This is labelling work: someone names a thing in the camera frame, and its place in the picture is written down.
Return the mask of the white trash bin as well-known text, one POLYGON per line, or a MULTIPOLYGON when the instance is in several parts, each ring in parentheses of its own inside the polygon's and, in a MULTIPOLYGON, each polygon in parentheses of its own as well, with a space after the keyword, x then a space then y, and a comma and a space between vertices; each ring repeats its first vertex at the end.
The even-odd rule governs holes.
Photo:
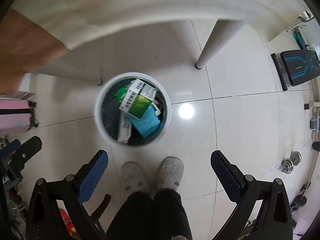
POLYGON ((107 142, 142 148, 157 142, 168 129, 171 103, 163 86, 152 77, 137 72, 124 73, 113 77, 102 87, 95 101, 94 120, 99 134, 107 142), (155 99, 140 120, 119 110, 127 87, 135 79, 157 89, 155 99))

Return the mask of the red snack package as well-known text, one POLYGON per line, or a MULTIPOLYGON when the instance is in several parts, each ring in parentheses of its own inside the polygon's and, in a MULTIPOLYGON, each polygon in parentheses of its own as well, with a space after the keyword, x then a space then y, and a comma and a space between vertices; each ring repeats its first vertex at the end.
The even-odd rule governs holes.
POLYGON ((62 208, 59 208, 59 210, 70 236, 73 237, 74 239, 80 239, 68 213, 62 208))

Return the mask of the pink suitcase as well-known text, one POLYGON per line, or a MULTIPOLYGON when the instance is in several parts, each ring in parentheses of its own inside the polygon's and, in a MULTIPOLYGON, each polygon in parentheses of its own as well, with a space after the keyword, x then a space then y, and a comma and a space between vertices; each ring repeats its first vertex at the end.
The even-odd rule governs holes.
POLYGON ((38 127, 39 121, 35 118, 36 105, 36 102, 29 100, 1 99, 1 135, 22 133, 38 127))

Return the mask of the chrome dumbbell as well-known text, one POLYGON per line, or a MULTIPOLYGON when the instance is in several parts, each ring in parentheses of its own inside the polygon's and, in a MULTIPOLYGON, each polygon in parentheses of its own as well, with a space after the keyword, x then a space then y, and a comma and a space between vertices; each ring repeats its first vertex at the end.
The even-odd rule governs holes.
POLYGON ((291 174, 296 166, 302 161, 302 155, 298 151, 292 151, 289 158, 285 158, 281 162, 281 172, 291 174))

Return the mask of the person's black fleece clothing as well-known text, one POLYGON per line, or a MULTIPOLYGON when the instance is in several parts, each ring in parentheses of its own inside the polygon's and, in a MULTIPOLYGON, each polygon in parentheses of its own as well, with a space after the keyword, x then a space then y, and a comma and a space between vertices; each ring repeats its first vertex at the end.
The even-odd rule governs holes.
POLYGON ((192 239, 180 195, 160 190, 151 198, 144 192, 131 194, 112 220, 106 239, 192 239))

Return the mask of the left grey slipper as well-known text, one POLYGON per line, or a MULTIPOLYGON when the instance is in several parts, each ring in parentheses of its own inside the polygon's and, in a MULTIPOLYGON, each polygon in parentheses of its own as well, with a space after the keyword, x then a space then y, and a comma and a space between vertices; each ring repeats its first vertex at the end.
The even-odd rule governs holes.
POLYGON ((151 195, 151 189, 146 181, 145 174, 137 163, 132 161, 124 163, 121 167, 121 176, 127 196, 136 192, 151 195))

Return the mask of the grey slipper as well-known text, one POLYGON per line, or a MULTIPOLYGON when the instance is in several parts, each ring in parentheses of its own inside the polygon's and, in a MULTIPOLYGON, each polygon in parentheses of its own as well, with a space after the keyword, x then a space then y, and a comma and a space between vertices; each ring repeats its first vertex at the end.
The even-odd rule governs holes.
POLYGON ((166 157, 161 162, 156 176, 156 189, 177 191, 180 187, 184 172, 181 159, 166 157))
POLYGON ((127 196, 136 192, 151 195, 151 189, 146 181, 145 174, 137 163, 132 161, 124 163, 121 167, 121 176, 127 196))

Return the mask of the right grey slipper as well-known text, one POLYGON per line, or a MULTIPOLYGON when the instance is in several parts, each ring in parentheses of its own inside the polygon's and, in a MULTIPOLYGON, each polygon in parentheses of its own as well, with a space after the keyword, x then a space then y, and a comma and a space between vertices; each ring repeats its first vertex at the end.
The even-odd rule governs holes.
POLYGON ((156 176, 156 189, 177 191, 180 187, 184 172, 181 159, 166 157, 161 162, 156 176))

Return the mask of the green white medicine box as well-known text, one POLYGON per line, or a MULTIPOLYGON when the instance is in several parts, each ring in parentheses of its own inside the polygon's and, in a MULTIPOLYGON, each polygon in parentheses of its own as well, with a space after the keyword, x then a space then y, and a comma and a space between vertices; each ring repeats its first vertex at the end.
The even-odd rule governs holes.
POLYGON ((146 82, 135 79, 130 82, 121 100, 119 110, 140 120, 151 106, 157 94, 157 89, 146 82))

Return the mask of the black blue workout bench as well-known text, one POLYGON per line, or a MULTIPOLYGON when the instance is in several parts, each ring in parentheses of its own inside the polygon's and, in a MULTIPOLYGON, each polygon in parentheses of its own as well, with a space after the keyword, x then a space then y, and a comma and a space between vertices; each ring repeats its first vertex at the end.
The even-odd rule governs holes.
POLYGON ((319 76, 319 58, 313 50, 287 50, 280 54, 272 53, 283 91, 288 85, 295 87, 319 76))

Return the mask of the white table leg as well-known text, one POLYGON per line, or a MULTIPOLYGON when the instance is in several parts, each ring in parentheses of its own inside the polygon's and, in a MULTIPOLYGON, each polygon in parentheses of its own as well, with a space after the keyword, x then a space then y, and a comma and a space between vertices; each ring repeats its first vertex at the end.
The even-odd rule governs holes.
POLYGON ((202 69, 245 25, 243 21, 218 19, 195 67, 202 69))

